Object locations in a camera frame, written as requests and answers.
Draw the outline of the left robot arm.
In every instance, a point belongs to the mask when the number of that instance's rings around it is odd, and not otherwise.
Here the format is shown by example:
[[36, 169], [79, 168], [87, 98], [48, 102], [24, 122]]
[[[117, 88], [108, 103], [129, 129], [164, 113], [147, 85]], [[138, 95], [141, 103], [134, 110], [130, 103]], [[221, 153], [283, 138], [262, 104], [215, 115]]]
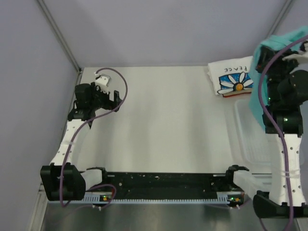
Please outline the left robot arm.
[[66, 131], [55, 157], [42, 166], [40, 177], [49, 201], [61, 204], [80, 201], [86, 191], [104, 191], [109, 186], [106, 170], [103, 167], [77, 168], [82, 144], [92, 123], [98, 118], [96, 111], [104, 109], [108, 114], [121, 106], [119, 91], [114, 91], [110, 99], [107, 86], [98, 82], [79, 84], [75, 87], [75, 100], [67, 117]]

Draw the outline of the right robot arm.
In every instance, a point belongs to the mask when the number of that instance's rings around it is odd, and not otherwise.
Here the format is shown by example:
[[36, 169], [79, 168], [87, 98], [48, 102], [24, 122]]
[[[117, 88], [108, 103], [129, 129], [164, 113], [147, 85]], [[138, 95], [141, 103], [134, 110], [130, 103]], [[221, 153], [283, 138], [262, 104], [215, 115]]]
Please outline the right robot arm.
[[262, 46], [256, 71], [267, 90], [262, 102], [263, 124], [269, 141], [271, 184], [261, 183], [246, 167], [233, 165], [226, 171], [225, 186], [241, 188], [253, 199], [258, 218], [305, 218], [307, 201], [300, 180], [299, 148], [304, 133], [301, 104], [308, 99], [308, 73], [299, 70], [308, 57], [308, 44], [296, 51]]

